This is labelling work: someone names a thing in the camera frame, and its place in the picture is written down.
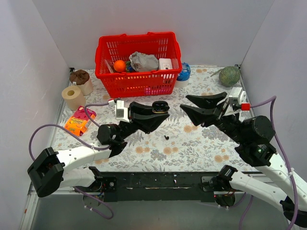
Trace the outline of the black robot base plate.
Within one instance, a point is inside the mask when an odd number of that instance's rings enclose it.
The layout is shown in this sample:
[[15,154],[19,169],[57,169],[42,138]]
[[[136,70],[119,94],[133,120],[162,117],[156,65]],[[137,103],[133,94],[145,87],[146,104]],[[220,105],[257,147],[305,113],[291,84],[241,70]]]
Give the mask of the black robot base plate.
[[216,172],[99,172],[84,192],[100,194],[105,202],[201,201],[233,206],[239,201],[233,189],[213,190],[208,182]]

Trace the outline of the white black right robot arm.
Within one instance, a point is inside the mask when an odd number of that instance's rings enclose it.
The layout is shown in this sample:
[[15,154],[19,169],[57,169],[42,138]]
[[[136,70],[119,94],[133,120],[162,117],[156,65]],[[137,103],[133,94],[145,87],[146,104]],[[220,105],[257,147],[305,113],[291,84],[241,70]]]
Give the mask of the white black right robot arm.
[[307,226],[307,183],[293,169],[287,167],[270,143],[276,135],[272,121],[266,116],[256,116],[239,120],[241,111],[250,110],[246,92],[235,87],[230,93],[209,96],[186,96],[194,106],[180,105],[195,126],[214,125],[238,146],[235,148],[240,158],[274,182],[271,186],[252,176],[245,175],[236,168],[225,165],[219,173],[207,182],[207,191],[246,192],[274,206],[290,221],[289,227]]

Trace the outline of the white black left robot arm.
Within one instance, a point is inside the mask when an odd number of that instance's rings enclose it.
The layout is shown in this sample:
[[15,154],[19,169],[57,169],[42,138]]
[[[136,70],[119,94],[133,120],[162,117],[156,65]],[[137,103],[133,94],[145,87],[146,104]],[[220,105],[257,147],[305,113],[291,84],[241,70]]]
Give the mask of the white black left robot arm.
[[124,101],[110,99],[119,124],[100,125],[97,142],[67,149],[44,149],[27,170],[39,197],[46,197],[62,187],[85,187],[90,191],[105,191],[107,182],[95,167],[83,165],[119,155],[127,145],[125,139],[140,130],[146,134],[155,131],[168,117],[169,106],[165,101],[155,101],[151,106],[137,102],[125,107]]

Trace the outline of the black earbud charging case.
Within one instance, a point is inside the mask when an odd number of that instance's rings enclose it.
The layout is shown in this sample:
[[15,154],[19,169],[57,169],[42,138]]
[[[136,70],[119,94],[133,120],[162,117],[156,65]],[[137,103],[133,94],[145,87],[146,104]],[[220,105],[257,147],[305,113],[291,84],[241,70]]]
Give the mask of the black earbud charging case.
[[166,101],[155,101],[152,104],[153,113],[167,113],[169,110],[169,105]]

